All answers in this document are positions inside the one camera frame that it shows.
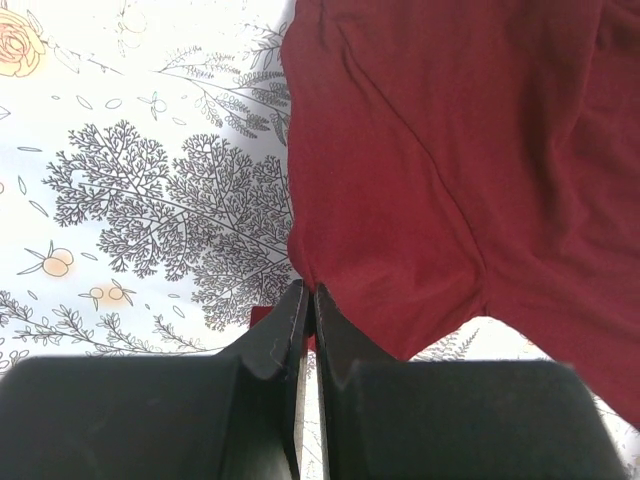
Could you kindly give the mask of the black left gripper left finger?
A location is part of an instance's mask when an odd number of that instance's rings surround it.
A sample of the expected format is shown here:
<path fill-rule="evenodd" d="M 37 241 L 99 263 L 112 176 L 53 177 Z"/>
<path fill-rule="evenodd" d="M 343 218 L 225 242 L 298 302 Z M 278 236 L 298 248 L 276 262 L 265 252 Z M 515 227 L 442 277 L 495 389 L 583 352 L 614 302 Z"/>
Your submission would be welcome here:
<path fill-rule="evenodd" d="M 1 382 L 5 479 L 296 479 L 308 289 L 211 356 L 36 357 Z"/>

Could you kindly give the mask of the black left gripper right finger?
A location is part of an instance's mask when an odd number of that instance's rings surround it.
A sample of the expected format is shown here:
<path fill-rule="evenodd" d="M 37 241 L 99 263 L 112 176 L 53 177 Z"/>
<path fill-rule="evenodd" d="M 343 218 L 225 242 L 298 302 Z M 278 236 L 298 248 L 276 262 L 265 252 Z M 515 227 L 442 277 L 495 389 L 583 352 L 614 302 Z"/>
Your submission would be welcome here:
<path fill-rule="evenodd" d="M 621 479 L 594 402 L 550 361 L 413 361 L 387 354 L 314 295 L 329 479 Z"/>

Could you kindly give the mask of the dark red t-shirt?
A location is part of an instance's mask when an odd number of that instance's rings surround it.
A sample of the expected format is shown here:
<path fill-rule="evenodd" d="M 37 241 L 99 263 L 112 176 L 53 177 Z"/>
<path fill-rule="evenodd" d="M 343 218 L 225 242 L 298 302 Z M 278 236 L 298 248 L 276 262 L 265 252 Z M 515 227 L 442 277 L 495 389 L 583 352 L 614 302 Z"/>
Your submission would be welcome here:
<path fill-rule="evenodd" d="M 407 360 L 477 316 L 639 422 L 639 5 L 299 1 L 288 253 Z"/>

